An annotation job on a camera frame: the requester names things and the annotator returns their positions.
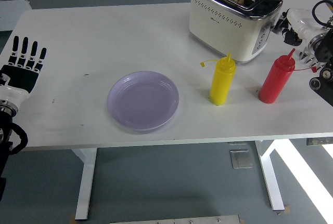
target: cable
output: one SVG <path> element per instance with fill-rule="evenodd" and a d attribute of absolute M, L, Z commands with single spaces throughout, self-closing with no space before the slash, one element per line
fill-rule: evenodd
<path fill-rule="evenodd" d="M 323 0 L 323 1 L 320 1 L 320 2 L 318 2 L 318 3 L 313 7 L 313 9 L 312 9 L 312 16 L 313 16 L 314 20 L 315 20 L 318 24 L 323 25 L 324 27 L 327 27 L 327 28 L 333 28 L 333 25 L 328 24 L 328 23 L 323 23 L 323 22 L 321 22 L 321 21 L 317 18 L 317 16 L 316 16 L 315 10 L 316 10 L 316 8 L 317 8 L 320 4 L 322 4 L 322 3 L 328 3 L 328 4 L 330 4 L 330 5 L 333 7 L 333 2 L 332 2 L 332 1 L 329 1 L 329 0 Z"/>

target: white toaster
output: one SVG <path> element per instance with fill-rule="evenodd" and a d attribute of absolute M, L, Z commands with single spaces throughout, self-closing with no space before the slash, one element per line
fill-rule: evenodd
<path fill-rule="evenodd" d="M 191 0 L 189 30 L 237 63 L 257 56 L 266 46 L 282 0 Z"/>

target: ketchup bottle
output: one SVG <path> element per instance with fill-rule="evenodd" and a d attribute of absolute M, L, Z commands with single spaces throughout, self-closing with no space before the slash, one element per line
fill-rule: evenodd
<path fill-rule="evenodd" d="M 274 103 L 284 85 L 287 83 L 295 69 L 295 60 L 292 54 L 295 48 L 288 55 L 282 55 L 275 60 L 260 92 L 259 99 L 264 103 Z"/>

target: white table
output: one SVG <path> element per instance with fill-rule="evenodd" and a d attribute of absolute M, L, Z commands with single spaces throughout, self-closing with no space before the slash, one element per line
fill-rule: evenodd
<path fill-rule="evenodd" d="M 282 10 L 312 9 L 318 1 L 284 0 Z M 317 10 L 323 19 L 331 16 L 324 5 Z M 78 204 L 79 211 L 83 198 L 84 213 L 77 219 L 86 218 L 90 190 L 84 185 L 91 187 L 96 148 L 256 141 L 272 208 L 278 210 L 284 207 L 272 149 L 261 150 L 261 141 L 333 135 L 333 107 L 310 89 L 309 80 L 317 76 L 310 70 L 294 72 L 274 104 L 258 99 L 274 60 L 292 49 L 273 33 L 254 60 L 237 67 L 227 102 L 210 103 L 215 65 L 202 68 L 200 62 L 220 56 L 190 33 L 189 11 L 189 3 L 41 9 L 24 13 L 13 30 L 1 66 L 15 35 L 47 48 L 40 80 L 14 122 L 29 136 L 26 150 L 74 149 L 85 162 Z M 297 68 L 303 67 L 297 60 Z M 107 110 L 111 87 L 136 71 L 166 75 L 180 94 L 174 117 L 150 133 L 125 129 Z"/>

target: purple plate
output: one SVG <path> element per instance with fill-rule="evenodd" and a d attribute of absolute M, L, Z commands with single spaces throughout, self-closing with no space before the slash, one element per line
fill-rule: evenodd
<path fill-rule="evenodd" d="M 111 88 L 108 110 L 121 125 L 133 130 L 152 130 L 169 121 L 177 110 L 175 84 L 157 72 L 131 73 Z"/>

